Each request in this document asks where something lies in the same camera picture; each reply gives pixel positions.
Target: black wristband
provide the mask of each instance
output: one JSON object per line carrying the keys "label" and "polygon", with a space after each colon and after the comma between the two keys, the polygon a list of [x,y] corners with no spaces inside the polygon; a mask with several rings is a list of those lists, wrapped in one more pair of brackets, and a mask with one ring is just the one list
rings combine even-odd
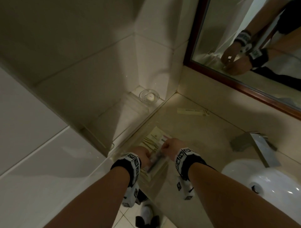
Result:
{"label": "black wristband", "polygon": [[248,55],[252,67],[261,67],[268,62],[268,50],[266,48],[255,50]]}
{"label": "black wristband", "polygon": [[251,40],[251,33],[247,30],[241,31],[235,38],[235,42],[239,42],[242,47],[246,46]]}
{"label": "black wristband", "polygon": [[121,166],[128,171],[130,175],[130,182],[128,187],[133,187],[136,181],[138,180],[138,176],[140,173],[140,158],[134,153],[125,154],[112,165],[111,169],[117,166]]}
{"label": "black wristband", "polygon": [[177,158],[175,160],[175,167],[183,180],[189,180],[189,168],[193,163],[196,162],[209,166],[199,154],[193,152],[189,148],[182,148],[181,150],[179,150]]}

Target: bathroom counter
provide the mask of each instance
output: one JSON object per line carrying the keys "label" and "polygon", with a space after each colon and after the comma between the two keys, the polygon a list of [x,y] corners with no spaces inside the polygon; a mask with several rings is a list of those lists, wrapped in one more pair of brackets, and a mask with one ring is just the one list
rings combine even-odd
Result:
{"label": "bathroom counter", "polygon": [[[157,126],[172,137],[185,141],[191,149],[217,171],[236,159],[259,159],[253,148],[233,152],[229,141],[242,130],[210,113],[209,116],[178,114],[177,108],[204,109],[180,94],[174,94],[118,151],[138,145]],[[191,200],[180,197],[175,164],[155,178],[152,187],[139,180],[140,189],[178,228],[213,227],[205,210],[195,196]]]}

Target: white sink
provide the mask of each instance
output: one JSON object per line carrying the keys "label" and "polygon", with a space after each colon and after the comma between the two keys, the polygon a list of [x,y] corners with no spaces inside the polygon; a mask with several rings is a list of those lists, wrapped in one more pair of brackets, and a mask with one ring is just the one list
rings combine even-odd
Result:
{"label": "white sink", "polygon": [[257,192],[301,225],[301,185],[259,160],[235,160],[222,173]]}

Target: faucet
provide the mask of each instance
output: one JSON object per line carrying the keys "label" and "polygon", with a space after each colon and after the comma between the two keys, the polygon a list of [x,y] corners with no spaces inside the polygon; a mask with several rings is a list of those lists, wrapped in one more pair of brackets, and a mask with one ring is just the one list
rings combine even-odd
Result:
{"label": "faucet", "polygon": [[266,168],[281,165],[274,153],[274,150],[276,151],[277,148],[267,141],[265,135],[262,135],[259,132],[245,132],[231,140],[230,145],[234,152],[242,152],[246,148],[253,146]]}

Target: reflected hand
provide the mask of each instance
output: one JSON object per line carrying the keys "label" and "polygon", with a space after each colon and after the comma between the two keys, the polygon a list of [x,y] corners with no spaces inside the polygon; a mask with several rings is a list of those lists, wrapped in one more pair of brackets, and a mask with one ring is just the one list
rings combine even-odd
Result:
{"label": "reflected hand", "polygon": [[239,54],[241,49],[241,44],[239,42],[233,42],[224,52],[221,61],[223,64],[228,65],[230,63],[233,63],[236,56]]}
{"label": "reflected hand", "polygon": [[143,169],[146,166],[151,165],[151,161],[149,160],[149,157],[151,156],[148,149],[146,149],[143,146],[135,146],[130,149],[130,152],[136,154],[140,160],[141,160],[141,169]]}
{"label": "reflected hand", "polygon": [[169,157],[172,161],[175,161],[175,157],[179,150],[187,147],[182,140],[177,138],[167,139],[161,147],[162,153]]}
{"label": "reflected hand", "polygon": [[225,71],[233,76],[244,74],[252,69],[252,64],[248,56],[244,56],[234,63],[230,63],[226,66]]}

